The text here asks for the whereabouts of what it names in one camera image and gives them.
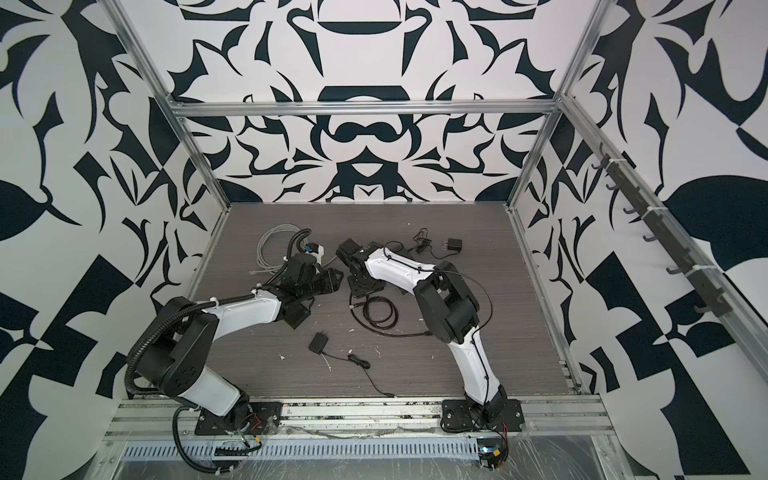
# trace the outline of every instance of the work surface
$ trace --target work surface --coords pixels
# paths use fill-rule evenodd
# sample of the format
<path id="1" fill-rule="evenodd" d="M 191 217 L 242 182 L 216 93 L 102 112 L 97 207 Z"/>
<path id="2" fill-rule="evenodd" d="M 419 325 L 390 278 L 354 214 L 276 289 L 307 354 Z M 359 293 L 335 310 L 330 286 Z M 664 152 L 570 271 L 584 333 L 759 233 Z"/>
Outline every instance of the work surface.
<path id="1" fill-rule="evenodd" d="M 323 261 L 347 238 L 360 244 L 398 240 L 410 248 L 415 244 L 413 236 L 424 227 L 429 229 L 438 257 L 447 253 L 442 244 L 449 237 L 463 240 L 462 252 L 449 260 L 460 273 L 482 283 L 493 299 L 493 319 L 481 331 L 481 338 L 493 372 L 507 393 L 568 391 L 501 204 L 235 204 L 195 299 L 242 295 L 269 279 L 268 274 L 249 272 L 258 269 L 259 239 L 280 223 L 311 228 L 309 240 L 325 247 Z M 280 263 L 289 238 L 288 233 L 270 238 L 263 252 L 267 262 Z M 439 263 L 429 251 L 415 258 Z M 349 273 L 339 260 L 331 266 Z M 473 282 L 467 284 L 480 302 L 482 323 L 488 318 L 488 299 Z M 426 330 L 412 295 L 402 295 L 394 286 L 378 294 L 390 298 L 400 312 L 398 325 L 390 333 Z M 316 298 L 312 315 L 296 330 L 279 321 L 218 339 L 210 350 L 208 366 L 252 396 L 377 396 L 360 367 L 330 358 L 326 364 L 322 356 L 307 349 L 315 333 L 324 332 L 329 337 L 325 351 L 346 357 L 351 350 L 371 362 L 368 372 L 383 392 L 398 396 L 463 393 L 461 373 L 447 345 L 432 336 L 393 339 L 371 333 L 352 318 L 348 300 L 349 285 L 344 279 L 338 292 Z M 362 319 L 360 310 L 356 312 Z M 386 314 L 388 307 L 378 303 L 371 310 L 374 318 L 380 318 L 376 314 Z"/>

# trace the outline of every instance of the clear plastic sheet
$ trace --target clear plastic sheet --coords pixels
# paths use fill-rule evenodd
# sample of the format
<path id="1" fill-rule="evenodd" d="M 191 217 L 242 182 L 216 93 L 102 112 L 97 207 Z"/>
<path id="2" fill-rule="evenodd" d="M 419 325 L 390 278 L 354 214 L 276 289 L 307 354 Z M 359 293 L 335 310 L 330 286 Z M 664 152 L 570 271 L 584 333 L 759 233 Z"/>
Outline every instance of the clear plastic sheet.
<path id="1" fill-rule="evenodd" d="M 307 439 L 262 437 L 265 447 L 271 445 L 285 447 L 317 441 L 325 445 L 334 442 L 347 442 L 348 439 L 315 437 Z M 497 435 L 488 439 L 499 440 Z M 450 480 L 482 480 L 484 478 L 514 478 L 526 480 L 595 480 L 599 478 L 621 478 L 613 470 L 615 452 L 608 437 L 589 435 L 531 435 L 522 433 L 508 437 L 508 457 L 503 465 L 495 470 L 480 466 L 477 459 L 461 455 L 421 454 L 411 458 L 312 458 L 305 455 L 285 456 L 280 458 L 251 457 L 242 461 L 233 472 L 223 473 L 221 478 L 237 480 L 262 480 L 272 478 L 317 478 L 328 480 L 347 480 L 361 478 L 380 478 L 396 480 L 399 478 L 433 478 Z M 355 443 L 386 441 L 384 436 L 368 436 L 355 439 Z M 202 463 L 210 462 L 200 459 Z M 121 458 L 114 478 L 118 480 L 151 480 L 173 478 L 213 478 L 195 472 L 192 468 L 174 456 L 167 459 Z"/>

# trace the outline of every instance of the patterned wall panel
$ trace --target patterned wall panel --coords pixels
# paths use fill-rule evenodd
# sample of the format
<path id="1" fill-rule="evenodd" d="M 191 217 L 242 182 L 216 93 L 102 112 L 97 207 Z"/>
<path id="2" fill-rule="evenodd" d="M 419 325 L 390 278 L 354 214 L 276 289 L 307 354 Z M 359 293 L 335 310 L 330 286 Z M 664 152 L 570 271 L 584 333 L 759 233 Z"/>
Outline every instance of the patterned wall panel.
<path id="1" fill-rule="evenodd" d="M 125 0 L 185 101 L 551 98 L 594 0 Z"/>
<path id="2" fill-rule="evenodd" d="M 579 103 L 768 316 L 768 2 L 620 0 Z"/>
<path id="3" fill-rule="evenodd" d="M 94 0 L 0 8 L 0 463 L 62 478 L 219 215 Z"/>
<path id="4" fill-rule="evenodd" d="M 193 118 L 230 200 L 506 200 L 542 114 Z"/>
<path id="5" fill-rule="evenodd" d="M 518 205 L 584 390 L 638 478 L 768 478 L 768 385 L 597 162 L 562 120 Z"/>

